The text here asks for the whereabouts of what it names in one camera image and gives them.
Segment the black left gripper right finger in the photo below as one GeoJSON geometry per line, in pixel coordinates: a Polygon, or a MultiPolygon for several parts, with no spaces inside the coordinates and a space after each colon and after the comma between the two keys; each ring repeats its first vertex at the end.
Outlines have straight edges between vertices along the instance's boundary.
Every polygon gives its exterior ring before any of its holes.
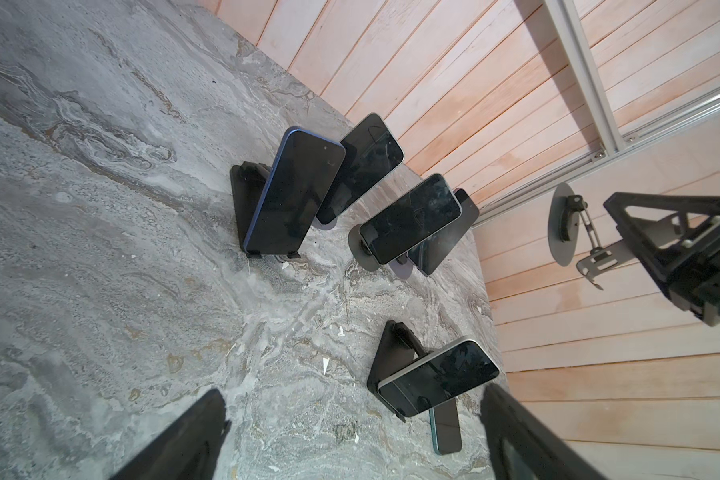
{"type": "Polygon", "coordinates": [[[486,386],[480,419],[497,479],[604,477],[499,385],[486,386]]]}

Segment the green-edged smartphone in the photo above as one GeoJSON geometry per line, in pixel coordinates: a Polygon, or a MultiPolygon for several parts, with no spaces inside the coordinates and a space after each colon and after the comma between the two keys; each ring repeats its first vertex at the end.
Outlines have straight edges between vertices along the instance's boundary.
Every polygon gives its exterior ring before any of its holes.
{"type": "Polygon", "coordinates": [[[449,455],[462,450],[462,436],[456,399],[450,399],[429,410],[434,452],[449,455]]]}

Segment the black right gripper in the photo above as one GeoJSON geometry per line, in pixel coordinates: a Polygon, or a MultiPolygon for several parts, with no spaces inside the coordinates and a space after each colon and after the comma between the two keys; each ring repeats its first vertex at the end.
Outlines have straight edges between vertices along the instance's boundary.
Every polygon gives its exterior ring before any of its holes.
{"type": "Polygon", "coordinates": [[[604,208],[662,293],[720,324],[720,196],[616,192],[604,208]]]}

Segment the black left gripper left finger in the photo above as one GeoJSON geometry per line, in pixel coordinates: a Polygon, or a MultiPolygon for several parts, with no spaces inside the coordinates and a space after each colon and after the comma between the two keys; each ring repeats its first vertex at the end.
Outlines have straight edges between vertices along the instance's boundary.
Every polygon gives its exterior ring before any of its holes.
{"type": "Polygon", "coordinates": [[[224,398],[211,389],[112,477],[211,480],[229,428],[224,398]]]}

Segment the silver-edged smartphone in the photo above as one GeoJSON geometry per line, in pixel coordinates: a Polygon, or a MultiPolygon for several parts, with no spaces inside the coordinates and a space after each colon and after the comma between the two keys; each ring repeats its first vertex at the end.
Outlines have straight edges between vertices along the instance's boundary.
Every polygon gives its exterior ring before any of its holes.
{"type": "Polygon", "coordinates": [[[496,379],[500,369],[475,339],[458,338],[380,381],[378,393],[403,417],[437,407],[496,379]]]}

